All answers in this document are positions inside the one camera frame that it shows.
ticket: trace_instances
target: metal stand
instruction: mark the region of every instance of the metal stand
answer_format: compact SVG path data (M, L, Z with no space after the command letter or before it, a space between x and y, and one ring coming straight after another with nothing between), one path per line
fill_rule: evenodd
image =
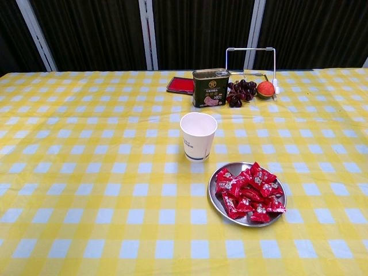
M234 51L246 51L246 50L255 50L255 51L273 51L274 52L274 78L272 80L272 84L275 87L275 94L280 94L280 87L278 87L277 78L276 78L276 49L273 47L266 48L227 48L226 49L226 57L225 57L225 68L228 69L228 52Z

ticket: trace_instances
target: red fruit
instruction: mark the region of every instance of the red fruit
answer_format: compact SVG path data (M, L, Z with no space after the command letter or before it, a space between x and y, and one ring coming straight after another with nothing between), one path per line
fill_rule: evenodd
M271 82L261 82L257 86L257 94L262 99L271 98L275 94L275 87Z

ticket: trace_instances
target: red candy wrapper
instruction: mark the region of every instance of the red candy wrapper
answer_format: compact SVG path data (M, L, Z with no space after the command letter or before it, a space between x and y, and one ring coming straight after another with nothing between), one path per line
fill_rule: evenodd
M266 201L266 211L275 213L285 213L285 206L277 200L275 197L269 197Z
M242 181L244 185L247 185L249 181L252 179L252 175L249 168L246 169L245 171L242 171L235 179L239 179Z
M267 223L271 220L269 214L266 212L266 208L259 204L251 216L251 221L257 221L259 223Z
M251 201L246 197L243 197L241 201L239 201L236 209L241 212L250 212L254 210L251 205Z
M252 174L252 179L250 184L260 190L261 185L263 183L269 184L276 180L277 176L274 174L269 173L268 171L262 169L257 162L254 162L252 167L250 168L250 172Z
M223 191L230 191L231 181L217 181L216 183L216 193L222 193Z
M263 183L260 185L259 192L262 195L262 197L268 197L271 195L272 186L271 184Z
M240 189L242 188L242 184L239 182L236 182L236 180L234 179L231 182L231 188L229 193L232 194L234 197L239 198L241 196L241 192Z
M256 201L256 202L264 201L264 199L262 198L262 195L258 191L250 188L249 186L241 189L240 192L243 196L249 198L252 201Z
M281 190L281 188L280 188L280 186L278 186L277 185L277 183L271 183L271 187L272 187L272 189L271 189L271 194L273 195L273 196L277 196L277 197L280 197L280 196L282 196L283 195L283 192L282 192L282 190Z
M238 211L235 208L236 199L233 196L226 192L223 192L222 195L225 203L226 213L231 219L238 219L239 217L244 217L246 215L245 212Z
M217 181L231 181L233 180L233 175L231 174L231 172L228 171L227 168L222 169L218 174L217 174Z
M230 191L233 180L233 175L227 170L227 168L222 169L217 174L216 181L216 193L222 193L223 191Z

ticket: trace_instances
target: can label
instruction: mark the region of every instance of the can label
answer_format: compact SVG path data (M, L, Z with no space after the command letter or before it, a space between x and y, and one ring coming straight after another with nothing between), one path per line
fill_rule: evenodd
M228 78L195 80L193 105L197 108L225 104Z

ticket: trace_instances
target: plate rim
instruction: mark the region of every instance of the plate rim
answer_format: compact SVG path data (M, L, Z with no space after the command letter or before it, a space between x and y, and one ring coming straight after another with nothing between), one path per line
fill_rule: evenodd
M217 206L216 206L216 204L214 203L214 201L213 201L213 198L212 198L212 196L211 196L211 192L210 192L210 185L211 185L211 180L215 177L215 174L216 174L216 172L218 172L218 171L220 171L220 170L222 170L223 168L226 168L226 166L229 166L229 165L232 165L232 164L246 164L246 165L250 165L250 166L252 166L253 165L253 163L249 163L249 162L230 162L230 163L227 163L227 164L225 164L225 165L223 165L223 166L221 166L220 168L218 168L218 169L216 169L214 172L213 172L213 174L211 175L211 177L210 177L210 179L209 179L209 182L208 182L208 189L207 189L207 191L208 191L208 196L209 196L209 198L210 198L210 200L211 200L211 203L212 203L212 205L215 207L215 209L222 215L222 216L224 216L226 219L228 219L228 220L231 220L232 222L234 222L234 223L236 223L236 224L239 224L239 225L241 225L241 226L245 226L245 227L252 227L252 228L259 228L259 227L265 227L265 226L268 226L268 225L271 225L272 223L274 223L275 221L277 221L281 216L282 216L282 214L283 213L279 213L279 215L277 216L277 217L275 217L273 220L271 220L271 221L269 221L269 222L267 222L267 223L261 223L261 224L245 224L245 223L241 223L241 222L239 222L239 221L237 221L237 220L234 220L233 218L230 218L227 214L224 214ZM271 174L271 172L269 171L269 170L267 170L266 168L263 168L263 167L261 167L262 169L264 169L264 170L266 170L267 172L269 172L270 174ZM281 181L277 178L277 181L278 181L278 183L280 184L280 188L281 188L281 190L282 190L282 192L283 192L283 196L284 196L284 198L285 198L285 203L284 203L284 206L286 207L286 204L287 204L287 196L286 196L286 193L285 193L285 189L283 188L283 186L282 186L282 183L281 183Z

